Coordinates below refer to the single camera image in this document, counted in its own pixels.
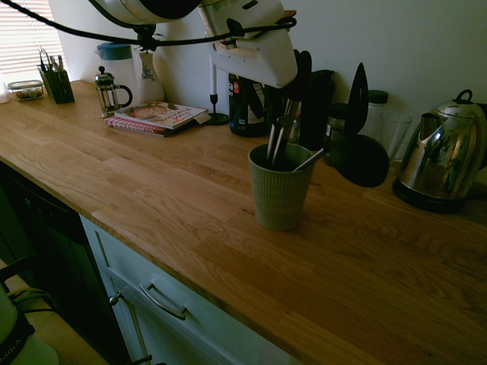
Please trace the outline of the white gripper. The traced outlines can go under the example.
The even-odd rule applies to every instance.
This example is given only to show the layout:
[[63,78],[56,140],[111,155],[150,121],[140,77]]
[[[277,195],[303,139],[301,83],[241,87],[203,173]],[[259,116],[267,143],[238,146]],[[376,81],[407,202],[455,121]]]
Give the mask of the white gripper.
[[233,49],[220,42],[211,45],[211,59],[217,68],[237,75],[248,106],[256,118],[265,115],[256,86],[275,87],[275,112],[284,114],[297,88],[291,83],[297,73],[291,39],[286,30],[273,30],[251,39],[240,38]]

